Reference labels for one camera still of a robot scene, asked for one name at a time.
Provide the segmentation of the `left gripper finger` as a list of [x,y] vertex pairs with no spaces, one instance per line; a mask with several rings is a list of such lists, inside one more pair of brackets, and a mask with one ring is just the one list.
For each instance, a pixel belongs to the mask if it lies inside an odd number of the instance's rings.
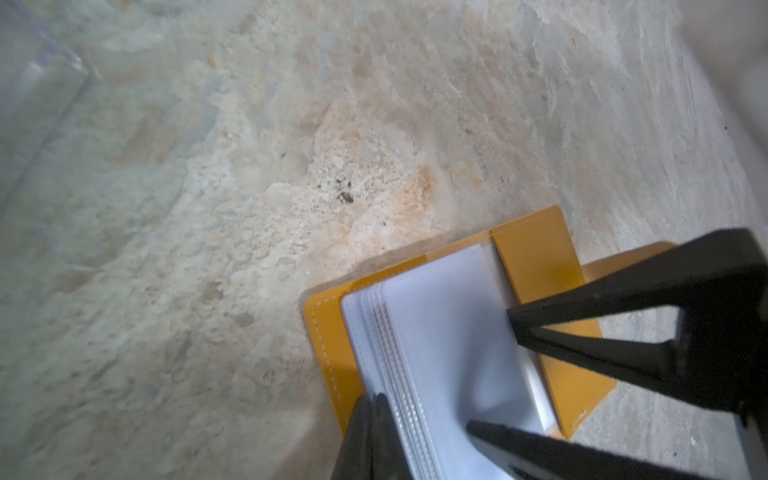
[[331,479],[413,479],[385,394],[356,400]]

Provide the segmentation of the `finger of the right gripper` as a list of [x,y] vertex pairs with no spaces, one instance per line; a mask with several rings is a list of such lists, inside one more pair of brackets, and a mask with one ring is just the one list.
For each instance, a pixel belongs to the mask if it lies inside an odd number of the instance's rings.
[[767,256],[717,230],[574,290],[513,307],[534,352],[703,409],[767,403]]
[[612,454],[516,428],[471,420],[475,447],[515,479],[697,479],[647,461]]

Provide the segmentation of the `yellow leather card holder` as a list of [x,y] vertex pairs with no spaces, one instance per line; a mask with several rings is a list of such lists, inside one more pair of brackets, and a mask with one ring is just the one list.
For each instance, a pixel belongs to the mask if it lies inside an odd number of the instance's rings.
[[667,249],[581,264],[549,207],[312,295],[304,317],[342,430],[384,394],[417,479],[502,479],[471,420],[571,439],[616,381],[521,347],[510,308],[581,287]]

